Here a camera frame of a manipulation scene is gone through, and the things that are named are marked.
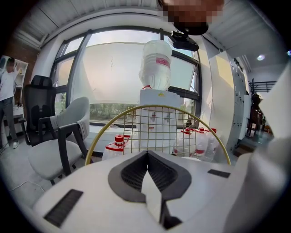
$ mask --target gray armchair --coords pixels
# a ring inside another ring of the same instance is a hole
[[[85,159],[87,149],[83,140],[89,135],[89,115],[89,100],[81,97],[75,99],[61,114],[39,119],[40,144],[30,149],[28,157],[31,167],[39,176],[54,185],[56,177],[63,173],[70,175],[70,166],[81,157]],[[50,130],[53,140],[43,141],[43,124]],[[74,134],[78,144],[66,140],[70,133]]]

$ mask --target window frame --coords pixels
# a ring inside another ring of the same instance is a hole
[[[88,30],[87,32],[81,33],[79,35],[76,35],[76,36],[68,39],[68,40],[63,41],[63,43],[60,46],[59,51],[55,57],[55,60],[54,60],[54,63],[53,63],[52,69],[51,69],[51,73],[50,73],[50,78],[52,78],[53,70],[55,69],[55,66],[57,66],[59,62],[66,60],[70,57],[74,57],[67,85],[62,85],[62,86],[56,87],[56,90],[57,90],[56,93],[62,93],[62,92],[67,93],[66,94],[66,101],[65,101],[66,108],[70,104],[71,88],[72,88],[72,83],[73,83],[74,72],[77,68],[77,64],[79,63],[79,61],[81,59],[82,52],[84,51],[84,49],[86,49],[86,45],[89,42],[91,36],[95,33],[112,31],[112,30],[139,30],[139,31],[153,32],[153,33],[160,34],[160,40],[164,40],[165,35],[166,36],[171,35],[170,32],[164,31],[162,28],[155,29],[155,28],[142,27],[142,26],[112,26],[112,27],[99,28],[99,29],[95,29],[95,30]],[[69,43],[71,41],[74,41],[74,40],[79,39],[81,37],[83,37],[83,40],[80,43],[79,48],[75,51],[71,51],[67,54],[64,54]],[[194,91],[186,90],[186,89],[181,89],[178,87],[173,87],[173,86],[169,87],[169,91],[178,94],[180,97],[195,100],[196,101],[195,115],[200,116],[201,99],[202,99],[201,98],[202,97],[202,79],[201,79],[201,66],[200,66],[199,51],[197,51],[197,53],[198,53],[198,60],[191,58],[185,54],[182,54],[180,52],[177,52],[175,50],[172,51],[173,57],[184,60],[186,62],[193,64],[193,65],[197,65],[197,68],[198,68],[198,72],[196,75],[197,88],[195,88],[195,90],[198,91],[198,93],[196,93]],[[90,122],[90,125],[104,126],[105,123]],[[124,125],[122,125],[122,124],[116,124],[116,125],[119,127],[124,127]]]

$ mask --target power cord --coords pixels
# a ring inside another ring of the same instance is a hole
[[[13,188],[13,189],[11,189],[11,190],[9,190],[9,191],[10,191],[10,192],[11,192],[11,191],[14,191],[14,190],[18,189],[19,187],[21,187],[22,185],[24,185],[25,183],[35,184],[35,185],[37,185],[38,187],[40,187],[41,190],[42,190],[43,192],[45,192],[45,190],[42,188],[42,186],[40,186],[39,184],[36,184],[36,183],[30,182],[30,181],[25,181],[25,182],[23,182],[21,185],[15,187],[15,188]]]

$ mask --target white roller blind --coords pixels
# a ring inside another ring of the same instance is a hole
[[[190,89],[195,66],[187,61],[172,57],[171,86]]]
[[[143,44],[111,43],[87,47],[76,69],[72,100],[87,96],[90,103],[136,104]]]

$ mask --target person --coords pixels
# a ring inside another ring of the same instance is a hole
[[[19,65],[16,64],[15,68],[15,59],[10,57],[7,60],[6,69],[4,69],[0,76],[0,131],[1,123],[3,116],[5,114],[8,126],[10,129],[13,149],[17,148],[19,142],[17,140],[15,128],[14,128],[14,119],[13,119],[13,96],[14,96],[14,84],[15,79],[18,74]],[[0,147],[2,147],[2,138],[0,137]]]

